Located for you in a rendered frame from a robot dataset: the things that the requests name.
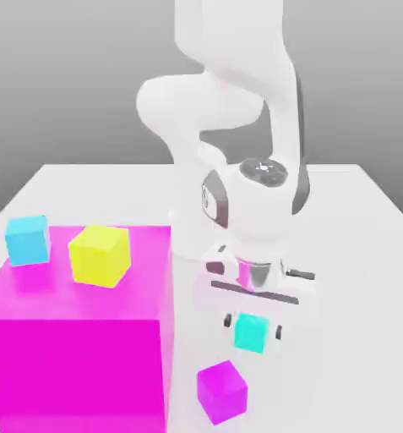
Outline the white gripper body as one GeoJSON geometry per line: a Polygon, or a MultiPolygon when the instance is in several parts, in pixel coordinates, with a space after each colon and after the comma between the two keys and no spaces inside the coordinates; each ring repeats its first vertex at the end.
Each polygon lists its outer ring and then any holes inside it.
{"type": "Polygon", "coordinates": [[[198,296],[211,311],[220,314],[249,314],[273,322],[310,322],[318,310],[315,280],[284,277],[273,291],[248,291],[220,278],[200,275],[196,279],[198,296]]]}

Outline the small turquoise cube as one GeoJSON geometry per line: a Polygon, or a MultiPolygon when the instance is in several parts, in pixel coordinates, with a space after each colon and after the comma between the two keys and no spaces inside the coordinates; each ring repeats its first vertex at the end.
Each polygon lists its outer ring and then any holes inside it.
{"type": "Polygon", "coordinates": [[[252,353],[262,354],[270,328],[264,317],[241,313],[234,330],[234,346],[252,353]]]}

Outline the small magenta cube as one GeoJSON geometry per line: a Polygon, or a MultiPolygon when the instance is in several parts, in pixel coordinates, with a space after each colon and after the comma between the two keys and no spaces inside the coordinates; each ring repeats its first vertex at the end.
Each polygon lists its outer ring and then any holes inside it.
{"type": "Polygon", "coordinates": [[[230,360],[197,373],[197,398],[213,425],[247,412],[248,385],[230,360]]]}

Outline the small yellow cube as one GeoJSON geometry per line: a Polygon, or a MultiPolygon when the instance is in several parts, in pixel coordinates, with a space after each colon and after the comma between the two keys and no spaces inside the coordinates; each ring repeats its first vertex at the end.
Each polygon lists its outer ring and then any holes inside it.
{"type": "Polygon", "coordinates": [[[115,288],[131,266],[127,228],[89,225],[68,250],[76,283],[115,288]]]}

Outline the small blue cube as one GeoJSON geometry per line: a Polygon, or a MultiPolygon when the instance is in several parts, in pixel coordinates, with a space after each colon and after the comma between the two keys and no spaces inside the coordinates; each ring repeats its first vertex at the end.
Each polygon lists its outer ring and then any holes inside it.
{"type": "Polygon", "coordinates": [[[51,240],[44,215],[11,218],[5,229],[5,241],[11,266],[47,263],[51,240]]]}

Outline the large magenta box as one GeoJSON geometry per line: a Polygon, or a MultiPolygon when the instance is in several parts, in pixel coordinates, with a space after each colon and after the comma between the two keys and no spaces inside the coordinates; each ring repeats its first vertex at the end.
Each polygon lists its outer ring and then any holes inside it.
{"type": "Polygon", "coordinates": [[[174,349],[171,230],[129,230],[114,288],[73,281],[52,227],[48,263],[0,267],[0,433],[166,433],[174,349]]]}

